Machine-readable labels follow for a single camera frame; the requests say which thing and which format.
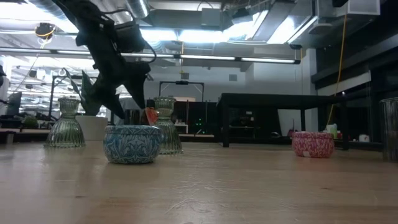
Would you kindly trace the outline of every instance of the black cable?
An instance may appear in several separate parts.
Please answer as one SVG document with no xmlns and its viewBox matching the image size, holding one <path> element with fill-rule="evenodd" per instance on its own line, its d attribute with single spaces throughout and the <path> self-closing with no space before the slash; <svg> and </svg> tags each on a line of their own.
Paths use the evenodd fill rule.
<svg viewBox="0 0 398 224">
<path fill-rule="evenodd" d="M 148 44 L 147 41 L 145 41 L 145 43 L 147 43 L 147 45 L 150 48 L 150 50 L 154 53 L 154 58 L 150 62 L 148 62 L 148 63 L 152 63 L 152 62 L 156 61 L 156 58 L 157 58 L 156 51 L 154 50 L 154 48 L 150 44 Z"/>
<path fill-rule="evenodd" d="M 134 16 L 132 15 L 132 12 L 130 12 L 130 11 L 127 10 L 127 9 L 118 9 L 118 10 L 115 10 L 115 11 L 102 12 L 102 13 L 103 13 L 103 14 L 115 14 L 115 13 L 118 13 L 118 12 L 128 12 L 128 13 L 130 14 L 130 16 L 132 17 L 132 19 L 134 20 Z"/>
<path fill-rule="evenodd" d="M 197 7 L 197 11 L 199 11 L 199 7 L 200 7 L 200 5 L 202 4 L 202 3 L 207 3 L 212 9 L 214 9 L 214 7 L 208 2 L 208 1 L 201 1 L 200 3 L 199 3 L 199 5 L 198 5 L 198 7 Z"/>
</svg>

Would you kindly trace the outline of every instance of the ribbed glass vase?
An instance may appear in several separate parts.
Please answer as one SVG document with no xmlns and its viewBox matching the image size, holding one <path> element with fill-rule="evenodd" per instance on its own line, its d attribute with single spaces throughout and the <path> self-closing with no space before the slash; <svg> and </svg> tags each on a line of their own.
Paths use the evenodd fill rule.
<svg viewBox="0 0 398 224">
<path fill-rule="evenodd" d="M 79 100 L 59 98 L 61 118 L 52 127 L 47 137 L 45 147 L 82 147 L 85 145 L 83 131 L 77 120 L 76 112 Z"/>
<path fill-rule="evenodd" d="M 175 98 L 173 97 L 155 97 L 155 110 L 158 119 L 155 126 L 162 130 L 162 143 L 160 144 L 160 154 L 181 154 L 182 147 L 180 136 L 177 129 L 171 121 L 171 115 L 174 110 Z"/>
</svg>

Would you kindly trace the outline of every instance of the metal frame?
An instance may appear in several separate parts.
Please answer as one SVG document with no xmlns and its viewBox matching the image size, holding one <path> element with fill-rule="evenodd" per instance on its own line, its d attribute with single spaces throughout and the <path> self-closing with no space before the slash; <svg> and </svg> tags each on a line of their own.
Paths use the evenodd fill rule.
<svg viewBox="0 0 398 224">
<path fill-rule="evenodd" d="M 234 99 L 234 102 L 231 100 L 226 100 L 223 98 L 227 95 L 247 95 L 246 98 L 250 100 L 242 100 Z M 290 101 L 286 101 L 286 98 L 293 98 Z M 346 95 L 346 96 L 314 96 L 314 95 L 254 95 L 254 94 L 239 94 L 239 93 L 223 93 L 220 101 L 217 104 L 217 117 L 218 117 L 218 128 L 219 130 L 222 128 L 223 132 L 220 135 L 221 142 L 223 143 L 223 147 L 229 147 L 229 109 L 236 107 L 269 107 L 269 108 L 277 108 L 277 109 L 285 109 L 285 110 L 300 110 L 300 118 L 302 124 L 302 131 L 305 131 L 305 110 L 309 110 L 312 108 L 318 108 L 320 106 L 326 106 L 331 104 L 340 103 L 341 110 L 341 118 L 342 118 L 342 127 L 341 131 L 343 133 L 343 150 L 349 149 L 349 141 L 348 141 L 348 132 L 347 132 L 347 110 L 346 110 L 346 101 L 352 100 L 355 98 L 360 98 L 360 95 Z"/>
<path fill-rule="evenodd" d="M 160 81 L 159 82 L 159 96 L 162 94 L 163 90 L 162 90 L 162 84 L 163 83 L 174 83 L 176 85 L 182 85 L 182 84 L 178 84 L 178 81 L 176 82 L 170 82 L 170 81 Z M 187 82 L 189 84 L 199 84 L 201 85 L 201 101 L 203 102 L 204 100 L 204 95 L 205 95 L 205 83 L 200 83 L 200 82 Z"/>
</svg>

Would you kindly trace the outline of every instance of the black frame structure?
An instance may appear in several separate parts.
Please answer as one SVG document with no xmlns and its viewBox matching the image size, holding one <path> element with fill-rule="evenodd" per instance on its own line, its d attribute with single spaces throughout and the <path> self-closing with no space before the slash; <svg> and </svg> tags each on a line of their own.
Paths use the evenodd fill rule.
<svg viewBox="0 0 398 224">
<path fill-rule="evenodd" d="M 229 147 L 229 109 L 230 108 L 277 108 L 287 110 L 300 110 L 302 131 L 305 131 L 305 110 L 318 108 L 321 106 L 341 104 L 342 123 L 341 132 L 343 133 L 343 150 L 349 149 L 347 134 L 347 110 L 345 96 L 315 96 L 315 95 L 271 95 L 271 94 L 242 94 L 242 93 L 223 93 L 217 103 L 218 127 L 223 128 L 221 140 L 223 147 Z"/>
<path fill-rule="evenodd" d="M 176 82 L 170 82 L 170 81 L 160 81 L 159 82 L 159 96 L 162 94 L 162 84 L 163 83 L 174 83 L 176 85 L 189 85 L 189 84 L 199 84 L 201 85 L 201 101 L 203 102 L 204 100 L 204 95 L 205 95 L 205 83 L 200 83 L 200 82 L 185 82 L 185 81 L 176 81 Z"/>
</svg>

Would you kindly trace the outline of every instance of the black table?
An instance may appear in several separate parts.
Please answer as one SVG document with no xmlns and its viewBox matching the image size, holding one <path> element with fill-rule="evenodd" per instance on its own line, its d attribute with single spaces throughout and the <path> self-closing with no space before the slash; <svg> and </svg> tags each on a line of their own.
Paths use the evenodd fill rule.
<svg viewBox="0 0 398 224">
<path fill-rule="evenodd" d="M 301 127 L 305 131 L 305 110 L 321 106 L 341 103 L 343 133 L 343 149 L 348 150 L 348 117 L 346 98 L 342 96 L 314 96 L 314 95 L 273 95 L 273 94 L 247 94 L 223 93 L 217 103 L 219 128 L 223 128 L 221 135 L 223 147 L 229 147 L 229 109 L 230 108 L 277 108 L 286 110 L 300 110 Z"/>
</svg>

